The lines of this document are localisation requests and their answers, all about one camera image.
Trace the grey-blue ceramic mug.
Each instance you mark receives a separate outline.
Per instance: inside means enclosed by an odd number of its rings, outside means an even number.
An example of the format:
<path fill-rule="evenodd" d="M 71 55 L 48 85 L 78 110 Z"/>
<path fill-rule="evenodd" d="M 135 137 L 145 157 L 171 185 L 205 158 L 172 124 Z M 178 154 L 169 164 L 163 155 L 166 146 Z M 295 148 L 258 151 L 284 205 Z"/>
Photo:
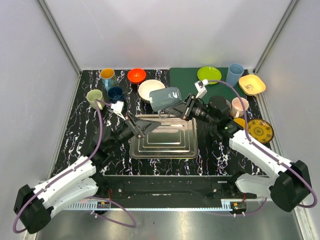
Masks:
<path fill-rule="evenodd" d="M 149 93 L 149 102 L 154 112 L 179 104 L 182 101 L 181 92 L 177 87 L 166 87 Z"/>

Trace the dark blue mug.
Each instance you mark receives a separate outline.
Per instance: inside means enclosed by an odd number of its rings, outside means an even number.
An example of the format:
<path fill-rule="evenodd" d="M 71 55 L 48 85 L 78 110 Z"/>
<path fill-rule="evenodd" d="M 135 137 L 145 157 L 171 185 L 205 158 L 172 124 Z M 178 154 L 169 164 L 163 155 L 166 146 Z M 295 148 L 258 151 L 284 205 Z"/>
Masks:
<path fill-rule="evenodd" d="M 118 86 L 111 87 L 108 90 L 107 95 L 110 102 L 113 104 L 115 104 L 117 101 L 122 101 L 122 102 L 124 101 L 124 92 Z"/>

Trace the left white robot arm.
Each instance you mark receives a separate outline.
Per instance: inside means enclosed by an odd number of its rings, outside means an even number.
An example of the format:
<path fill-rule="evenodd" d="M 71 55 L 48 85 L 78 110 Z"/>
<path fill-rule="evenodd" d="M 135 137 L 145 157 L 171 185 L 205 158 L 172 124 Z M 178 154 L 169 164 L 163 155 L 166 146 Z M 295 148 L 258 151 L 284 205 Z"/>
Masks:
<path fill-rule="evenodd" d="M 68 206 L 83 199 L 100 199 L 113 204 L 113 191 L 109 181 L 101 174 L 114 150 L 132 137 L 143 138 L 161 124 L 138 118 L 128 113 L 124 124 L 118 131 L 103 125 L 99 118 L 99 127 L 92 146 L 72 165 L 56 176 L 34 187 L 22 186 L 17 193 L 13 211 L 16 217 L 12 230 L 18 234 L 17 223 L 24 225 L 24 230 L 34 234 L 42 230 L 51 219 Z"/>

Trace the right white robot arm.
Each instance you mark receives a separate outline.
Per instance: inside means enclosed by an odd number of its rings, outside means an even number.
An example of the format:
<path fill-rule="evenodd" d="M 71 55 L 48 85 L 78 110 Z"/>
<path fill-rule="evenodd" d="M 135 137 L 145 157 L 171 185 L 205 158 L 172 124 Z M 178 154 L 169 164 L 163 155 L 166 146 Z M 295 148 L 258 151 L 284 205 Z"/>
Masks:
<path fill-rule="evenodd" d="M 210 135 L 227 144 L 260 167 L 266 177 L 237 173 L 227 185 L 228 195 L 244 193 L 270 198 L 283 211 L 291 212 L 313 192 L 308 166 L 281 157 L 250 136 L 229 116 L 230 107 L 222 96 L 211 97 L 208 104 L 190 94 L 185 101 L 164 108 L 164 112 L 182 120 L 192 118 L 211 126 Z"/>

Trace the light green mug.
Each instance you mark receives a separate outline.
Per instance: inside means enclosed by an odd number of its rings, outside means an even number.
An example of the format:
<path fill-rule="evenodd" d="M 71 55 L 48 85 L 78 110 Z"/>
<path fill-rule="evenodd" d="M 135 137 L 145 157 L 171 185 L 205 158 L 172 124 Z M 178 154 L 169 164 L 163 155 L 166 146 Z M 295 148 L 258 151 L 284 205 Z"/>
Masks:
<path fill-rule="evenodd" d="M 100 91 L 99 89 L 90 90 L 86 94 L 86 99 L 89 102 L 89 104 L 91 105 L 91 107 L 95 110 L 98 110 L 98 109 L 102 110 L 105 106 L 104 95 L 103 95 L 102 91 Z"/>

